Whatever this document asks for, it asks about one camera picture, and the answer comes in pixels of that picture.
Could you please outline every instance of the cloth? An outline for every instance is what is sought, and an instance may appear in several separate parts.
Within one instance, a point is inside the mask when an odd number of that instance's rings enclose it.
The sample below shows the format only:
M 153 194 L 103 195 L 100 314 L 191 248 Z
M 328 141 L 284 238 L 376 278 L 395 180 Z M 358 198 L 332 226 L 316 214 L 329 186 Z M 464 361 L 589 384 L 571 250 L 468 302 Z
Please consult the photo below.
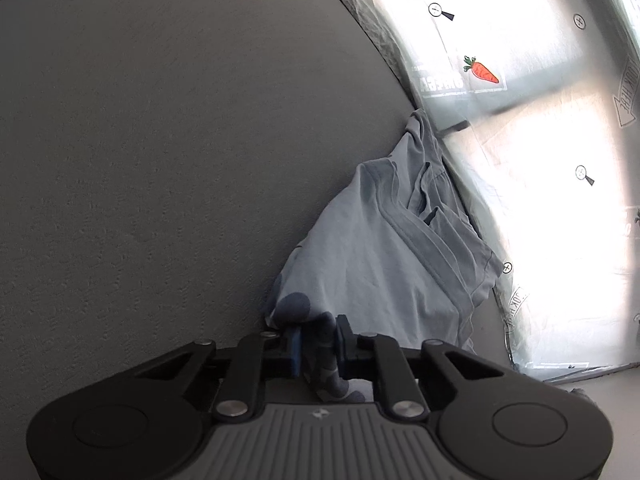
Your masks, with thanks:
M 439 338 L 472 351 L 471 315 L 502 263 L 458 206 L 424 110 L 393 152 L 360 164 L 289 256 L 262 305 L 267 325 L 302 325 L 303 373 L 325 401 L 371 400 L 338 377 L 335 316 L 404 348 Z

